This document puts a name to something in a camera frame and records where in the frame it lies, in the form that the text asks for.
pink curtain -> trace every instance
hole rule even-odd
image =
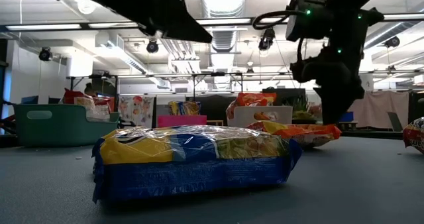
[[[408,92],[366,91],[364,99],[356,100],[349,111],[353,111],[357,127],[391,129],[387,112],[397,113],[402,127],[405,127],[408,123],[408,106]]]

orange snack bag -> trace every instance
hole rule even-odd
[[[276,100],[276,93],[243,93],[237,95],[235,101],[231,102],[225,113],[227,119],[234,119],[234,109],[237,106],[267,106]]]
[[[340,138],[341,131],[335,125],[282,125],[272,121],[259,121],[247,127],[283,139],[293,139],[302,148],[318,147]]]

chair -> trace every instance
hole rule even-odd
[[[392,123],[393,131],[395,132],[403,131],[403,127],[402,127],[402,124],[400,123],[398,114],[394,112],[387,112],[387,114],[389,115],[390,122]]]

security camera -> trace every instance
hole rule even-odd
[[[156,53],[159,51],[158,42],[156,39],[150,39],[147,44],[147,52],[148,53]]]
[[[53,53],[50,51],[50,47],[42,48],[38,58],[45,62],[51,61],[53,59]]]
[[[394,36],[393,38],[385,41],[384,46],[390,48],[390,47],[397,47],[400,44],[400,40],[397,36]]]
[[[267,28],[260,38],[259,50],[266,51],[271,48],[274,43],[273,39],[276,37],[276,32],[273,28]]]

chip bag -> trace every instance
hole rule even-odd
[[[424,154],[424,117],[414,120],[403,130],[405,147],[412,146]]]
[[[341,135],[335,125],[282,125],[272,121],[259,121],[247,128],[279,135],[286,140],[293,139],[303,149],[324,145]]]
[[[235,101],[231,102],[225,113],[227,119],[234,119],[234,109],[238,106],[271,106],[276,100],[276,93],[243,93],[237,95]]]
[[[90,121],[109,121],[111,110],[109,100],[94,98],[80,91],[70,91],[65,88],[62,103],[84,106],[87,111],[87,119]]]
[[[170,101],[168,105],[170,115],[200,115],[200,102]]]

